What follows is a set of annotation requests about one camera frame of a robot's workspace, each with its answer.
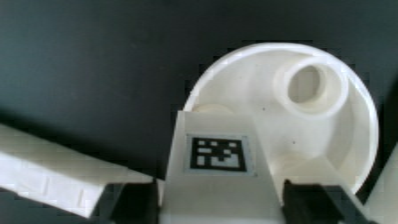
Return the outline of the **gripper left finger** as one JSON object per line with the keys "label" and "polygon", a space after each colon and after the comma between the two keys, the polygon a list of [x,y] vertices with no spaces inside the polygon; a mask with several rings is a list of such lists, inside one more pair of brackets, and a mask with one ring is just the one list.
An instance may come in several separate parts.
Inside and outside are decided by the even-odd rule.
{"label": "gripper left finger", "polygon": [[158,184],[128,183],[110,213],[114,224],[158,224]]}

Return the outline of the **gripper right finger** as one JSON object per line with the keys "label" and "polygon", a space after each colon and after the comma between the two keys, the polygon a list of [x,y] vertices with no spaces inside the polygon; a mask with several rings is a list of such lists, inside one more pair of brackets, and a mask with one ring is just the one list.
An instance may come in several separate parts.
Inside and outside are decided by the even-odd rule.
{"label": "gripper right finger", "polygon": [[286,224],[372,224],[340,185],[284,180],[283,214]]}

